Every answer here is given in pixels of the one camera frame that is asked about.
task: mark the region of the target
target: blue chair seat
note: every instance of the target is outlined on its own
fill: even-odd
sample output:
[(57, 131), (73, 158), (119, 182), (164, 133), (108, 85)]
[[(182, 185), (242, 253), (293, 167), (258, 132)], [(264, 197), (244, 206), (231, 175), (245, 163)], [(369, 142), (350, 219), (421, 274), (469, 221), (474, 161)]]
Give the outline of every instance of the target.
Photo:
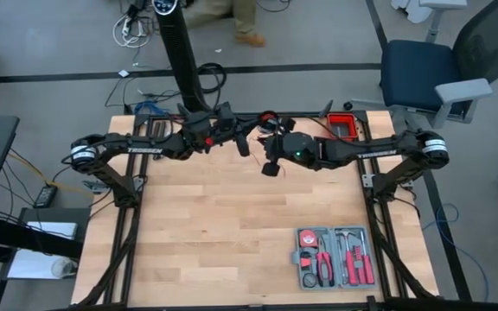
[[(443, 104), (435, 87), (461, 81), (449, 47), (418, 41), (387, 43), (381, 59), (381, 87), (386, 106), (401, 105), (438, 111)], [(462, 115), (466, 103), (455, 103), (450, 114)]]

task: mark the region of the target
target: red-handled pliers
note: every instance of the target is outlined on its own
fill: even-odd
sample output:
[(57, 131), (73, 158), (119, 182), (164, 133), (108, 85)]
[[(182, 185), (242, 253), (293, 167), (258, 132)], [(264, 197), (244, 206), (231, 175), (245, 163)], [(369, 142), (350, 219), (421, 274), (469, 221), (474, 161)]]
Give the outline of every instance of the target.
[[(322, 275), (323, 270), (322, 266), (326, 265), (326, 270), (328, 271), (328, 275), (324, 277)], [(334, 269), (332, 267), (332, 261), (329, 253), (326, 251), (326, 247), (324, 245), (324, 239), (320, 237), (318, 239), (318, 253), (316, 254), (316, 271), (318, 272), (318, 284), (321, 287), (324, 287), (323, 280), (329, 280), (329, 286), (332, 287), (335, 285), (334, 283)]]

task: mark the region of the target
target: red box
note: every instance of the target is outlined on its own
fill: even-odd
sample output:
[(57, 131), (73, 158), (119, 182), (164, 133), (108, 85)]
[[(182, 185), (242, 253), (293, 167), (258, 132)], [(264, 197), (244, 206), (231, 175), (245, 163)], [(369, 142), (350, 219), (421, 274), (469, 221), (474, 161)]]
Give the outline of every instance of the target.
[(330, 113), (328, 127), (344, 141), (353, 142), (358, 137), (352, 113)]

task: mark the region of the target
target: power adapter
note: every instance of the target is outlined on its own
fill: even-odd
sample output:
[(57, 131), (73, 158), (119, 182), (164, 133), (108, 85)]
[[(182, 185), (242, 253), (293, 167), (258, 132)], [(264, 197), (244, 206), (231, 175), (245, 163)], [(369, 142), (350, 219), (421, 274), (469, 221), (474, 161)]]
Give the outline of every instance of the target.
[(53, 199), (55, 198), (55, 195), (57, 194), (57, 187), (56, 186), (51, 186), (51, 185), (46, 185), (44, 186), (40, 193), (38, 194), (38, 197), (35, 199), (34, 208), (48, 208), (51, 206), (51, 203), (53, 203)]

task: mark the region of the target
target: person's leg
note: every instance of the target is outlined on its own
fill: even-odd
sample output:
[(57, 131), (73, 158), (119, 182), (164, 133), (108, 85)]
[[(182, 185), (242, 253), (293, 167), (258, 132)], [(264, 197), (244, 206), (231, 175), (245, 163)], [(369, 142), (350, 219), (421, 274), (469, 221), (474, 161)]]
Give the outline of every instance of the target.
[(188, 29), (219, 19), (232, 8), (231, 0), (196, 0), (184, 12)]
[(263, 47), (266, 44), (265, 38), (255, 33), (256, 15), (257, 0), (233, 0), (236, 38), (254, 47)]

